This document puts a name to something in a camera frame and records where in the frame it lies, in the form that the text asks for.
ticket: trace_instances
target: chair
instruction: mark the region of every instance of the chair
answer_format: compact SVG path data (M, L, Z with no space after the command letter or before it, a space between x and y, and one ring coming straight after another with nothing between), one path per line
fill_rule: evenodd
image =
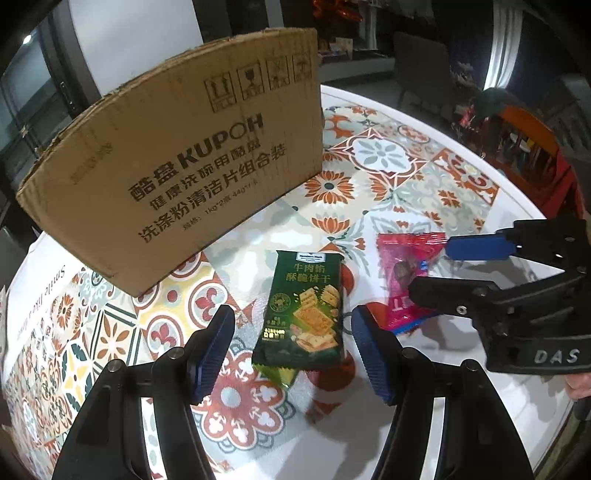
M411 92L421 101L436 105L440 114L444 105L450 105L453 110L456 104L454 82L449 54L443 43L395 32L394 53L394 80L402 88L398 109L404 95Z
M513 130L517 135L514 150L522 141L531 145L523 164L514 155L507 156L499 143ZM481 128L482 156L492 166L505 173L547 218L564 210L583 216L583 203L573 169L558 150L552 130L525 108L505 105L502 110L485 119Z

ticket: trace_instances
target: person's hand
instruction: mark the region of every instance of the person's hand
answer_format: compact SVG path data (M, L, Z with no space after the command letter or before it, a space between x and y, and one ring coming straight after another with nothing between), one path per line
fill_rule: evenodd
M591 374L566 375L566 393L572 400L591 397Z

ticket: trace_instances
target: green snack package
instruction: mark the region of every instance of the green snack package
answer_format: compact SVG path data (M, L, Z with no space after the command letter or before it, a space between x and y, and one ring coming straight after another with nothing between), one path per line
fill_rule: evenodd
M252 363L321 370L343 358L342 256L278 250L269 302Z
M292 368L266 367L265 365L254 365L254 368L266 376L277 385L281 385L286 390L293 385L299 370Z

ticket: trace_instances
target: pink candy wrapper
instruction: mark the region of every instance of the pink candy wrapper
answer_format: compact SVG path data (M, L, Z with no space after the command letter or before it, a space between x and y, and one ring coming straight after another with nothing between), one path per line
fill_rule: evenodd
M378 251L389 290L385 330L406 332L436 313L408 298L414 277L426 277L429 265L446 244L445 233L380 233Z

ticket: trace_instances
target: round table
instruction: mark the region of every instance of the round table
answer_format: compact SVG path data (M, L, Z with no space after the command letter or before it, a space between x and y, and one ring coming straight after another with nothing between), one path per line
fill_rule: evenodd
M348 327L356 305L368 304L378 320L385 314L377 234L488 233L542 216L490 165L416 119L327 86L322 105L323 171L139 298L110 285L47 235L33 246L11 287L3 389L14 442L39 478L51 477L72 421L109 360L148 362L184 345L222 303L236 312L236 335L212 395L193 407L214 471L241 479L371 477L393 409L373 394ZM251 365L278 249L336 251L345 258L345 362L327 372L301 372L287 392ZM521 260L443 259L431 274L491 278L508 287L552 271ZM435 317L400 339L434 361L485 360L466 319ZM562 380L489 376L536 466L570 410ZM436 401L424 479L436 468L443 409ZM142 410L153 478L165 478L151 399L142 400Z

